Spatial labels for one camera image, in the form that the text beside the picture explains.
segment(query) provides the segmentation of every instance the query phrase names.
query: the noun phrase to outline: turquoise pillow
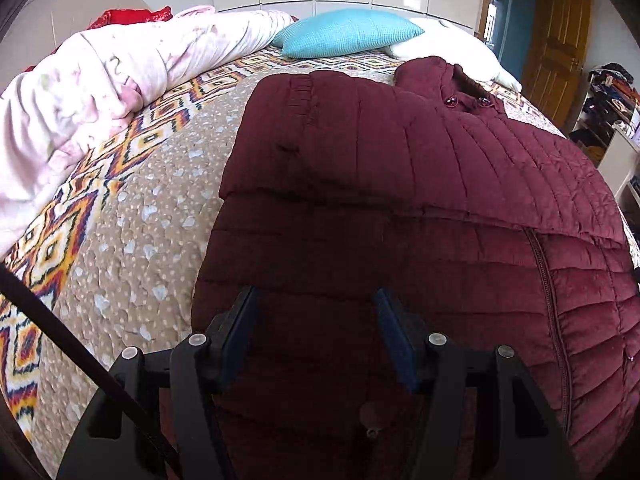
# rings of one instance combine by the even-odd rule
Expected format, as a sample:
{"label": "turquoise pillow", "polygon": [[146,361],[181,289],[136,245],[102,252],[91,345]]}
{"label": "turquoise pillow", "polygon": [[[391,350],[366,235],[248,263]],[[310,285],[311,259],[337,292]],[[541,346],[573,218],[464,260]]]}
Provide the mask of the turquoise pillow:
{"label": "turquoise pillow", "polygon": [[278,34],[282,34],[284,56],[306,59],[381,48],[423,32],[418,25],[392,12],[341,9],[292,23]]}
{"label": "turquoise pillow", "polygon": [[299,20],[297,22],[291,23],[291,25],[287,25],[273,37],[273,39],[271,40],[271,44],[273,46],[277,46],[278,48],[282,48],[285,40],[288,40],[296,33],[296,30],[298,30],[303,21],[304,20]]}

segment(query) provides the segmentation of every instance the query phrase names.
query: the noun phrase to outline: blue gripper pad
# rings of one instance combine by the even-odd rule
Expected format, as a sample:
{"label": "blue gripper pad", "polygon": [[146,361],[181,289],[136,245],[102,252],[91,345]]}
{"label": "blue gripper pad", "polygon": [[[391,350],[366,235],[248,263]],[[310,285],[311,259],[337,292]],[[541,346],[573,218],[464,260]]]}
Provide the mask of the blue gripper pad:
{"label": "blue gripper pad", "polygon": [[422,338],[414,330],[407,333],[410,320],[393,293],[381,288],[375,294],[374,300],[378,310],[378,324],[396,366],[398,378],[411,393],[418,393],[420,381],[416,373],[416,352],[420,352],[420,348],[424,346]]}
{"label": "blue gripper pad", "polygon": [[255,326],[256,299],[257,290],[254,287],[245,287],[211,338],[211,351],[220,366],[218,386],[222,390],[226,390],[236,380],[236,375],[242,367]]}

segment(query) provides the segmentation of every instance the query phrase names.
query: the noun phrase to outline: black cable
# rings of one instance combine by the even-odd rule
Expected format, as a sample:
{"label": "black cable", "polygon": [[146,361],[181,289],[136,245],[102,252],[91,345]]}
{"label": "black cable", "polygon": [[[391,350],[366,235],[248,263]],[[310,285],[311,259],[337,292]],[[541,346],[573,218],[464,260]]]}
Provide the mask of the black cable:
{"label": "black cable", "polygon": [[145,410],[111,377],[70,330],[4,264],[0,264],[0,293],[31,319],[78,368],[133,421],[181,477],[178,452]]}

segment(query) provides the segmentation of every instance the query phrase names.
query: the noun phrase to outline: headboard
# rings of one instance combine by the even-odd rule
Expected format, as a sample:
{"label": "headboard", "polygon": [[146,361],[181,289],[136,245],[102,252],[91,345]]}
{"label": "headboard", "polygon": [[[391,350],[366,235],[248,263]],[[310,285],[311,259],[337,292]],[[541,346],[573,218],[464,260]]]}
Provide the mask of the headboard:
{"label": "headboard", "polygon": [[0,42],[0,92],[107,9],[148,9],[143,0],[30,0]]}

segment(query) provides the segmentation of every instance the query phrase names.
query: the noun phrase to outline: wooden door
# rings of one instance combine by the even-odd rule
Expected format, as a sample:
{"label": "wooden door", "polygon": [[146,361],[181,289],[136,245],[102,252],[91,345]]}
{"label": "wooden door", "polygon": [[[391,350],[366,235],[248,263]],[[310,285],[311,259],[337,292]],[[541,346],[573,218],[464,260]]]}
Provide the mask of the wooden door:
{"label": "wooden door", "polygon": [[522,93],[562,128],[584,68],[591,0],[538,0]]}

